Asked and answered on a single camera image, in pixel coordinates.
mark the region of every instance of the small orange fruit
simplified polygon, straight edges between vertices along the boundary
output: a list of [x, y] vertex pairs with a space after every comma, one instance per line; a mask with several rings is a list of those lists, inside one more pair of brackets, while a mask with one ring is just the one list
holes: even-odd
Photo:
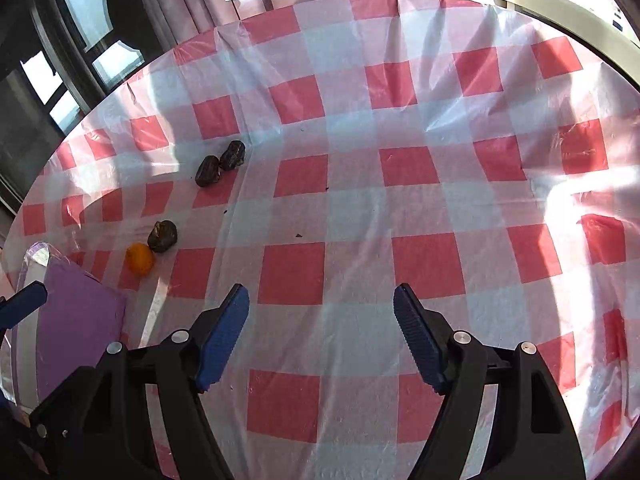
[[125, 254], [129, 270], [137, 276], [146, 276], [154, 266], [155, 258], [149, 246], [135, 242], [129, 246]]

